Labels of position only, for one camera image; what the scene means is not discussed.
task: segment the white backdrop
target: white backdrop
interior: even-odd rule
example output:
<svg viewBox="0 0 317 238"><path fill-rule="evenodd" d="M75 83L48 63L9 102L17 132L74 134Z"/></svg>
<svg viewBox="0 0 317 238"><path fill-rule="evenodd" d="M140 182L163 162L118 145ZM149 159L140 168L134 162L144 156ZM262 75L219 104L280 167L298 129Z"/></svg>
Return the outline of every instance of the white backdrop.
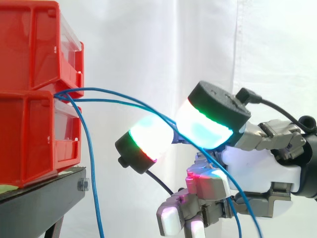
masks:
<svg viewBox="0 0 317 238"><path fill-rule="evenodd" d="M309 1L60 0L61 11L85 44L85 85L144 100L173 117L199 80L234 90L250 87L295 116L314 115L316 17ZM86 97L105 97L86 93ZM123 169L114 143L145 112L110 104L81 104L96 159L97 187L107 238L159 238L158 206L167 194L147 175ZM253 122L279 118L250 107ZM185 185L195 150L178 145L154 172L173 190ZM83 134L82 163L90 173ZM313 237L315 201L295 198L283 217L260 221L265 237ZM256 237L240 216L244 237ZM237 237L233 219L207 229L207 237ZM92 192L64 218L61 238L96 238Z"/></svg>

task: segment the led light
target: led light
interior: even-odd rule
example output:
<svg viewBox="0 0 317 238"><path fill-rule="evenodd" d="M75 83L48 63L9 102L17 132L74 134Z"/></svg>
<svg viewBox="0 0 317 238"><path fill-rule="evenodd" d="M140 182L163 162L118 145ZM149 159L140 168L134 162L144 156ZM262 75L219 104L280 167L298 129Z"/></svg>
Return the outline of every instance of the led light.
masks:
<svg viewBox="0 0 317 238"><path fill-rule="evenodd" d="M176 125L182 134L205 149L214 149L233 134L229 128L207 118L186 100L176 115Z"/></svg>
<svg viewBox="0 0 317 238"><path fill-rule="evenodd" d="M129 133L134 142L153 161L163 155L174 137L173 129L156 115L141 119Z"/></svg>

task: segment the black cable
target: black cable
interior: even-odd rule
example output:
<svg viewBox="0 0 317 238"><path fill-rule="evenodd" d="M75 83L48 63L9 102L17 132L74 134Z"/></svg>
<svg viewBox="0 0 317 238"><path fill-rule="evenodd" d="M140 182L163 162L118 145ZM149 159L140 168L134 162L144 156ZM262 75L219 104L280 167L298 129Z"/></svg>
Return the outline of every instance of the black cable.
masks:
<svg viewBox="0 0 317 238"><path fill-rule="evenodd" d="M156 182L158 182L159 185L161 185L166 190L166 192L169 193L169 195L172 196L174 194L172 190L170 190L169 187L165 183L163 183L162 180L156 177L151 171L147 170L145 173L148 174L151 178L153 178Z"/></svg>
<svg viewBox="0 0 317 238"><path fill-rule="evenodd" d="M292 115L290 115L287 111L285 111L283 108L279 107L278 105L262 99L260 101L260 103L267 105L275 110L277 110L279 113L283 114L284 116L286 116L291 122L293 122L296 126L298 126L300 129L302 129L305 133L307 134L312 134L316 132L316 126L314 128L308 128L306 126L304 126L303 124L301 124L298 120L296 120Z"/></svg>

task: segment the cable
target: cable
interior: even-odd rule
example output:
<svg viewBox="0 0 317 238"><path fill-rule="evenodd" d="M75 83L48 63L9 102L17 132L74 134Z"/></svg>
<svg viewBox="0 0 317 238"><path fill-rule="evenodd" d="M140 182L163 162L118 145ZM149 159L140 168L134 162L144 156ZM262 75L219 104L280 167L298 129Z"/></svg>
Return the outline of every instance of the cable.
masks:
<svg viewBox="0 0 317 238"><path fill-rule="evenodd" d="M161 185L166 190L166 192L169 193L169 195L172 196L174 194L172 190L170 190L169 187L165 183L163 183L162 180L156 177L151 171L147 170L145 173L153 178L156 182L158 182L158 184Z"/></svg>
<svg viewBox="0 0 317 238"><path fill-rule="evenodd" d="M296 120L292 115L290 115L287 111L285 111L283 108L279 107L278 105L276 105L268 100L265 100L265 99L262 99L261 103L277 110L279 113L286 116L291 122L293 122L296 126L298 126L300 129L302 129L305 133L311 134L311 133L316 132L316 130L317 130L316 126L314 128L308 128L308 127L304 126L298 120Z"/></svg>
<svg viewBox="0 0 317 238"><path fill-rule="evenodd" d="M234 218L236 219L236 222L237 222L238 231L239 231L239 238L242 238L241 225L240 225L240 221L239 221L239 218L238 218L237 211L236 211L236 209L234 208L234 205L233 205L233 202L232 202L232 200L231 200L231 197L228 197L227 200L228 200L229 206L231 207L231 210L232 210L232 213L233 213L233 215L234 215Z"/></svg>
<svg viewBox="0 0 317 238"><path fill-rule="evenodd" d="M262 235L262 232L261 232L261 229L260 229L260 226L257 222L257 219L252 211L252 208L250 206L250 203L248 201L248 198L246 197L244 191L242 190L242 188L239 186L239 184L237 183L237 181L232 177L232 175L220 164L218 163L214 158L212 158L202 147L196 145L192 140L190 140L189 138L187 138L185 135L183 135L182 133L180 133L178 131L178 129L168 123L168 120L162 116L161 113L159 113L158 111L156 111L154 108L152 108L151 106L149 106L148 104L138 100L138 99L135 99L133 97L130 97L130 96L127 96L127 95L124 95L124 94L121 94L121 93L118 93L118 92L114 92L114 91L111 91L111 90L106 90L106 89L101 89L101 88L73 88L73 89L67 89L67 90L64 90L64 91L61 91L59 93L57 93L57 95L60 95L60 94L65 94L65 93L68 93L68 92L76 92L76 91L97 91L97 92L104 92L104 93L109 93L109 94L113 94L113 95L117 95L119 97L122 97L122 98L126 98L128 100L131 100L131 101L134 101L136 103L139 103L145 107L148 107L149 109L151 109L153 111L153 113L155 113L156 115L158 115L164 122L166 122L175 132L177 132L180 136L182 136L185 140L187 140L190 144L192 144L196 149L198 149L205 157L206 159L208 160L209 163L211 164L215 164L216 166L219 167L219 169L225 174L227 175L227 177L232 181L232 183L236 186L236 188L238 189L238 191L240 192L245 204L246 204L246 207L248 208L248 211L250 213L250 216L252 217L255 225L256 225L256 228L258 230L258 233L259 233L259 236L260 238L263 238L263 235Z"/></svg>
<svg viewBox="0 0 317 238"><path fill-rule="evenodd" d="M61 96L58 96L58 95L55 95L54 96L55 98L57 99L60 99L60 100L64 100L64 101L69 101L67 98L64 98L64 97L61 97ZM134 103L129 103L129 102L124 102L124 101L120 101L120 100L113 100L113 99L100 99L100 98L88 98L88 99L73 99L74 102L105 102L105 103L118 103L118 104L123 104L123 105L127 105L127 106L133 106L133 107L136 107L136 108L140 108L140 109L143 109L145 111L148 111L150 113L152 113L152 110L147 108L147 107L144 107L144 106L141 106L139 104L134 104ZM164 117L166 117L171 123L175 124L176 125L176 122L174 120L172 120L171 118L163 115Z"/></svg>
<svg viewBox="0 0 317 238"><path fill-rule="evenodd" d="M94 201L95 201L95 210L96 210L96 217L97 217L97 223L98 223L98 229L99 234L101 238L105 238L104 235L104 229L103 224L101 221L101 215L100 215L100 209L99 209L99 201L98 201L98 194L97 194L97 186L96 186L96 176L95 176L95 158L94 158L94 151L92 146L92 141L90 137L90 133L88 131L87 124L83 118L83 115L81 114L79 108L75 104L74 100L66 93L65 94L72 106L74 107L76 113L78 114L78 117L80 118L81 123L83 124L87 141L88 141L88 148L89 148L89 155L90 155L90 167L91 167L91 181L92 181L92 187L93 187L93 195L94 195Z"/></svg>

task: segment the black cap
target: black cap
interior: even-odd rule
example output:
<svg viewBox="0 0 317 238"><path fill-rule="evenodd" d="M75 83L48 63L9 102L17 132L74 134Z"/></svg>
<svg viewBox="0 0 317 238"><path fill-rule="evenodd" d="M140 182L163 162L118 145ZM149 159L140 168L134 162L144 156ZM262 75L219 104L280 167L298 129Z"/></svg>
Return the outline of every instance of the black cap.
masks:
<svg viewBox="0 0 317 238"><path fill-rule="evenodd" d="M155 161L135 143L129 132L118 139L114 145L121 155L118 161L124 168L130 166L139 174L143 174L155 164Z"/></svg>
<svg viewBox="0 0 317 238"><path fill-rule="evenodd" d="M200 113L233 131L238 131L251 117L251 113L232 94L205 81L197 84L188 101Z"/></svg>

